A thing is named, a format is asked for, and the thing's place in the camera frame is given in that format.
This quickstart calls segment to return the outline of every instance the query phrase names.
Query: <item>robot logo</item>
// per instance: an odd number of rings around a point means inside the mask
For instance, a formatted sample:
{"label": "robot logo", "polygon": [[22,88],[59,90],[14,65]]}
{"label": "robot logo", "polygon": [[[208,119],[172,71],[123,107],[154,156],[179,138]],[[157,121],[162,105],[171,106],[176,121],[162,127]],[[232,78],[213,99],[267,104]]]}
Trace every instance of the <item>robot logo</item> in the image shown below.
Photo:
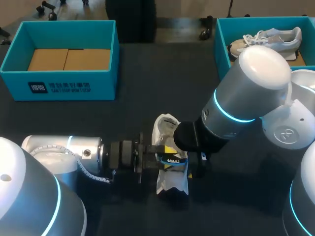
{"label": "robot logo", "polygon": [[299,133],[289,126],[280,126],[274,132],[275,138],[284,144],[294,144],[299,139]]}

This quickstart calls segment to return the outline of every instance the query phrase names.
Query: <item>shoe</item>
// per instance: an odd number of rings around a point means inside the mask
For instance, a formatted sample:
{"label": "shoe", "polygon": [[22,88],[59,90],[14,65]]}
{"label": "shoe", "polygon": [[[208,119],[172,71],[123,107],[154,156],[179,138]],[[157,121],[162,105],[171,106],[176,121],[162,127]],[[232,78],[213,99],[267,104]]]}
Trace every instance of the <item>shoe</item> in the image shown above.
{"label": "shoe", "polygon": [[297,58],[297,50],[302,42],[302,31],[299,27],[293,30],[277,30],[270,29],[267,31],[259,31],[254,37],[247,34],[243,35],[243,39],[238,39],[231,43],[227,49],[229,57],[232,61],[252,45],[262,45],[278,52],[286,60],[295,60]]}
{"label": "shoe", "polygon": [[[174,142],[174,131],[179,124],[180,122],[170,114],[160,115],[154,123],[152,145],[166,145],[177,151],[176,157],[187,159],[187,152],[180,150]],[[156,158],[157,161],[160,161],[162,157],[156,154]],[[177,188],[188,195],[188,162],[181,166],[165,165],[164,167],[164,170],[158,172],[157,194],[162,190],[167,191],[171,188]]]}

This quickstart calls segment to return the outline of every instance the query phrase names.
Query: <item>glowing blue ring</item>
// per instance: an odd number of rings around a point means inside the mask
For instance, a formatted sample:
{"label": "glowing blue ring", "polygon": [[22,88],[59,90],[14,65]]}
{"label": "glowing blue ring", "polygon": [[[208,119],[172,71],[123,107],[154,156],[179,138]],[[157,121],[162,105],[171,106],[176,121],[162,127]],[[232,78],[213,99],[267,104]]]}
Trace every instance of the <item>glowing blue ring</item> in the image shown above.
{"label": "glowing blue ring", "polygon": [[300,224],[300,226],[302,227],[302,229],[303,229],[309,236],[313,236],[313,235],[311,235],[311,234],[305,229],[305,227],[302,225],[302,223],[299,221],[299,219],[297,218],[297,216],[296,216],[296,214],[295,214],[295,211],[294,211],[293,205],[292,205],[292,200],[291,200],[292,184],[291,184],[291,187],[290,187],[290,194],[289,194],[289,197],[290,197],[290,204],[291,204],[291,209],[292,209],[293,215],[295,216],[295,219],[296,219],[297,222]]}
{"label": "glowing blue ring", "polygon": [[56,209],[55,209],[55,212],[53,214],[53,217],[51,218],[47,228],[45,229],[45,231],[42,233],[41,236],[46,236],[49,232],[49,230],[51,229],[51,227],[53,226],[55,220],[56,220],[56,217],[58,215],[58,211],[59,211],[59,207],[60,207],[60,201],[61,201],[61,190],[60,190],[60,185],[59,185],[59,182],[57,180],[57,178],[54,176],[55,180],[56,180],[56,183],[57,183],[57,189],[58,189],[58,199],[57,199],[57,205],[56,205]]}
{"label": "glowing blue ring", "polygon": [[237,119],[237,118],[231,116],[229,113],[227,113],[225,110],[223,110],[222,107],[219,105],[219,103],[218,103],[218,101],[217,101],[217,97],[216,97],[216,91],[217,91],[217,89],[216,89],[215,92],[214,92],[214,101],[215,101],[215,104],[216,104],[216,106],[218,107],[218,109],[219,109],[223,114],[225,114],[225,116],[229,117],[230,119],[232,119],[232,120],[234,120],[234,121],[241,122],[241,123],[248,123],[248,122],[252,122],[252,121],[255,120],[255,119],[243,120],[243,119]]}
{"label": "glowing blue ring", "polygon": [[303,86],[303,85],[300,85],[300,87],[305,88],[305,89],[311,91],[312,93],[315,93],[315,90],[313,90],[313,89],[311,89],[309,87],[306,87],[306,86]]}

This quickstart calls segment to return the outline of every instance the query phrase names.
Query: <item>blue box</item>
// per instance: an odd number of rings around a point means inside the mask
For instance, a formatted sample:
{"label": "blue box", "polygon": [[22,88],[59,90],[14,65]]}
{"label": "blue box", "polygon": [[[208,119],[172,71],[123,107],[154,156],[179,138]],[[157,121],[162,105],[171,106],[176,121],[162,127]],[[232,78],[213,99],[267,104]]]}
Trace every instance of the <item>blue box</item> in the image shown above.
{"label": "blue box", "polygon": [[255,35],[260,30],[276,28],[278,30],[292,30],[300,27],[302,30],[302,43],[299,51],[307,66],[292,66],[292,70],[315,70],[315,26],[307,16],[301,17],[240,17],[219,18],[215,35],[215,60],[220,80],[231,68],[226,47],[244,34]]}
{"label": "blue box", "polygon": [[[109,69],[28,71],[35,49],[110,49]],[[0,75],[15,101],[114,100],[118,64],[115,21],[22,22]],[[80,89],[56,87],[64,83]]]}

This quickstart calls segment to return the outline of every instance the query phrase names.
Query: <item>shoe lace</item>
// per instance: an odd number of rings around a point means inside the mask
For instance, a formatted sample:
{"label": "shoe lace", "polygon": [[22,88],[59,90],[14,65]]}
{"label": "shoe lace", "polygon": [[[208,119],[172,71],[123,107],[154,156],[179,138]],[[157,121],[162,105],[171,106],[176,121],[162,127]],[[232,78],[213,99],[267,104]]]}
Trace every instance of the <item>shoe lace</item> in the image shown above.
{"label": "shoe lace", "polygon": [[243,35],[243,39],[246,42],[245,45],[253,45],[256,43],[268,42],[268,39],[266,37],[259,37],[259,34],[261,32],[263,31],[262,30],[258,31],[258,33],[254,37],[251,36],[250,34]]}

